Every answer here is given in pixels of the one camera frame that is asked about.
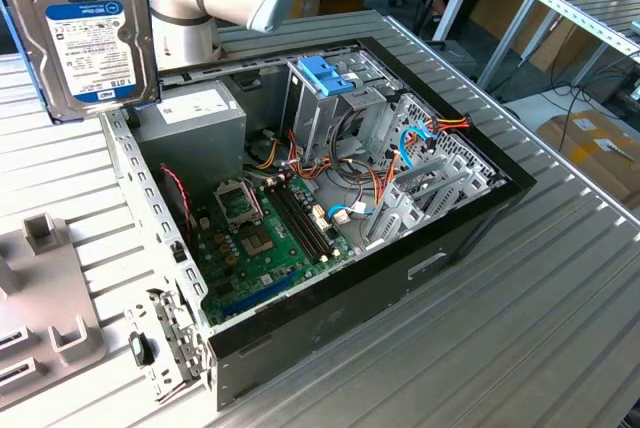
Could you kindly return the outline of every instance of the hard drive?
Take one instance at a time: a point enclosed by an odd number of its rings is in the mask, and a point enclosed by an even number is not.
[[[54,120],[158,100],[147,0],[2,0],[2,11]]]

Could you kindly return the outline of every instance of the slotted metal worktable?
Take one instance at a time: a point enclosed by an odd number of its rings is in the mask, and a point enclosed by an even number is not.
[[[122,310],[153,264],[97,120],[50,127],[15,56],[0,63],[0,226],[65,218],[109,354],[0,413],[0,426],[615,426],[640,396],[640,224],[491,99],[375,12],[222,32],[233,55],[373,36],[538,180],[461,264],[221,414],[201,385],[166,405]]]
[[[523,59],[528,59],[544,40],[556,19],[564,17],[602,41],[600,48],[574,79],[574,85],[587,75],[607,47],[640,62],[640,35],[631,29],[631,22],[640,19],[640,0],[525,0],[478,80],[481,88],[489,85],[536,2],[548,6],[550,10],[522,53]]]

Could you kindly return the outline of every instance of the table leg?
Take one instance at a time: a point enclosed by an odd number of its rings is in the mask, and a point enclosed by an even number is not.
[[[531,41],[522,52],[521,58],[523,60],[529,59],[529,57],[533,54],[533,52],[538,48],[538,45],[540,45],[540,43],[544,41],[545,36],[549,32],[549,29],[551,29],[551,25],[553,25],[553,23],[559,17],[560,15],[558,15],[558,13],[549,9],[549,13],[547,13],[547,16],[545,16],[544,20],[542,20],[542,23],[540,23],[540,26],[534,33],[533,37],[531,38]]]
[[[584,77],[589,74],[589,72],[591,71],[591,68],[593,68],[593,66],[598,62],[598,60],[602,57],[602,55],[604,55],[604,52],[607,51],[608,47],[609,45],[607,45],[606,43],[604,42],[600,43],[600,46],[598,47],[598,49],[591,56],[591,58],[589,58],[589,61],[587,61],[582,66],[582,69],[580,70],[580,72],[573,79],[573,86],[578,86],[580,82],[584,79]]]
[[[320,0],[302,0],[300,3],[299,18],[317,16],[320,11]]]
[[[447,9],[442,14],[442,19],[438,24],[435,34],[433,35],[433,39],[435,41],[442,41],[447,38],[449,30],[451,29],[456,16],[458,16],[458,12],[462,7],[463,2],[464,0],[449,0],[447,3]]]
[[[531,41],[529,42],[525,50],[522,52],[521,58],[523,60],[527,60],[531,56],[531,54],[538,48],[538,45],[544,41],[544,37],[548,33],[553,23],[555,23],[555,21],[559,17],[560,15],[557,12],[555,12],[552,9],[549,9],[549,13],[547,13],[547,16],[544,18],[544,20],[540,24],[540,27],[531,38]]]
[[[507,32],[502,37],[502,40],[498,44],[496,51],[493,52],[493,56],[487,63],[486,68],[482,72],[480,79],[478,80],[478,86],[482,89],[486,89],[489,85],[489,82],[495,75],[500,63],[504,60],[504,57],[507,55],[509,48],[511,47],[511,42],[515,38],[515,36],[520,32],[524,24],[526,23],[529,15],[531,14],[531,8],[535,4],[536,0],[524,0],[522,6],[516,13],[515,18],[511,22],[511,25],[507,29]]]

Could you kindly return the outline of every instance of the sticker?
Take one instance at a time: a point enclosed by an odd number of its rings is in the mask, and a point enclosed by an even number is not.
[[[158,110],[167,124],[191,120],[228,109],[229,106],[216,90],[176,96],[164,100],[158,105]]]
[[[599,140],[593,140],[596,142],[596,144],[602,148],[604,151],[611,151],[613,148],[612,146],[616,146],[615,143],[611,140],[608,140],[607,138],[601,138]]]
[[[45,11],[71,94],[95,103],[131,94],[136,85],[131,48],[118,37],[125,24],[119,1],[49,5]]]
[[[576,120],[573,120],[573,122],[578,125],[578,128],[580,128],[582,131],[591,131],[591,130],[597,130],[598,127],[596,125],[594,125],[591,120],[587,119],[587,118],[578,118]]]

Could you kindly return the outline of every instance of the cardboard box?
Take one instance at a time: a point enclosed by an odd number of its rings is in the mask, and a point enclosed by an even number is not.
[[[556,150],[564,122],[564,115],[557,116],[538,129],[540,137]],[[595,110],[572,114],[562,154],[627,208],[640,206],[640,143],[606,116]]]

